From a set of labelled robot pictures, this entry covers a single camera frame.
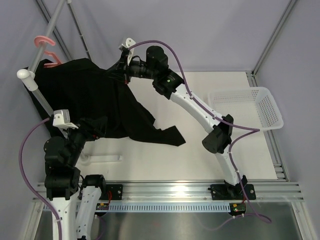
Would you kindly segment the black shirt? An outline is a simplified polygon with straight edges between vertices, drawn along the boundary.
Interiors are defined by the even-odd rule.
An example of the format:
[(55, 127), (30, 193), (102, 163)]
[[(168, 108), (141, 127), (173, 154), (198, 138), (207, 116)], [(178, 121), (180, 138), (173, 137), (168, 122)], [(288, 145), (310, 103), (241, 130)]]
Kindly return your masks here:
[(132, 140), (181, 146), (185, 139), (176, 126), (157, 129), (154, 116), (135, 98), (128, 85), (108, 77), (105, 69), (87, 58), (72, 60), (55, 67), (45, 67), (42, 60), (35, 72), (35, 82), (53, 110), (69, 110), (70, 120), (108, 117), (103, 138)]

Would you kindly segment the silver white garment rack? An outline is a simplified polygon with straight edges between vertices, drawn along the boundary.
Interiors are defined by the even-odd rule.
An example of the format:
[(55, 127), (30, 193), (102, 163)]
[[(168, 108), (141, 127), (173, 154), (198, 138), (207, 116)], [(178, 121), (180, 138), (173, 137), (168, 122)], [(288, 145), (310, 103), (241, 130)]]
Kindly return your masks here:
[(48, 103), (48, 101), (45, 99), (41, 91), (39, 90), (38, 85), (35, 82), (35, 72), (38, 68), (38, 65), (40, 61), (42, 60), (43, 55), (51, 56), (54, 59), (54, 62), (56, 64), (60, 63), (61, 60), (57, 57), (57, 55), (47, 50), (47, 45), (55, 46), (56, 40), (54, 36), (52, 35), (53, 29), (57, 24), (58, 18), (61, 14), (61, 11), (63, 7), (67, 5), (69, 8), (69, 11), (71, 13), (71, 16), (73, 17), (73, 21), (75, 23), (75, 26), (77, 27), (78, 33), (80, 35), (80, 39), (82, 40), (84, 49), (86, 51), (86, 54), (88, 57), (90, 57), (90, 53), (88, 50), (87, 43), (85, 41), (85, 38), (82, 34), (82, 30), (80, 28), (77, 16), (75, 14), (75, 11), (73, 9), (72, 1), (71, 0), (60, 0), (52, 13), (52, 17), (47, 24), (45, 35), (38, 35), (34, 38), (34, 45), (37, 48), (36, 54), (34, 59), (32, 60), (30, 66), (28, 69), (20, 69), (17, 71), (16, 75), (17, 77), (22, 81), (24, 86), (27, 88), (27, 90), (32, 93), (32, 95), (36, 98), (36, 100), (40, 103), (40, 105), (43, 107), (43, 109), (46, 111), (48, 115), (52, 115), (54, 113), (54, 110)]

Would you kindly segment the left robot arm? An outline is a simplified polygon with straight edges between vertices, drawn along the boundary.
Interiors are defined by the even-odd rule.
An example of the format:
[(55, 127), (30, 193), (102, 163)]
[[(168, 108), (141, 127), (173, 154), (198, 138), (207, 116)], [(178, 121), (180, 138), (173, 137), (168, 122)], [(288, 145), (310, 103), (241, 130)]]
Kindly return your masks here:
[(76, 164), (85, 143), (99, 139), (100, 133), (90, 124), (74, 124), (60, 113), (53, 116), (52, 125), (67, 132), (66, 137), (54, 136), (44, 144), (44, 186), (61, 225), (58, 238), (89, 240), (98, 200), (107, 195), (108, 188), (101, 174), (87, 175), (81, 180)]

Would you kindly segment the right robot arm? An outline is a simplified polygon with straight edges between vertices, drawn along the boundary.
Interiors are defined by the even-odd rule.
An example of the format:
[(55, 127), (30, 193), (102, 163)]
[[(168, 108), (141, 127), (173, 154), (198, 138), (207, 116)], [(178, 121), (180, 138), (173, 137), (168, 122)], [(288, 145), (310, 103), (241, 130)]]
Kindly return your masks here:
[(111, 76), (126, 84), (132, 77), (151, 79), (153, 88), (160, 95), (186, 110), (207, 132), (202, 145), (215, 155), (224, 173), (223, 185), (209, 187), (212, 197), (246, 199), (245, 186), (248, 180), (240, 173), (232, 157), (233, 117), (221, 115), (193, 94), (185, 77), (170, 69), (168, 56), (160, 46), (148, 47), (144, 61), (134, 59), (130, 46), (121, 46), (119, 49), (119, 60), (108, 69)]

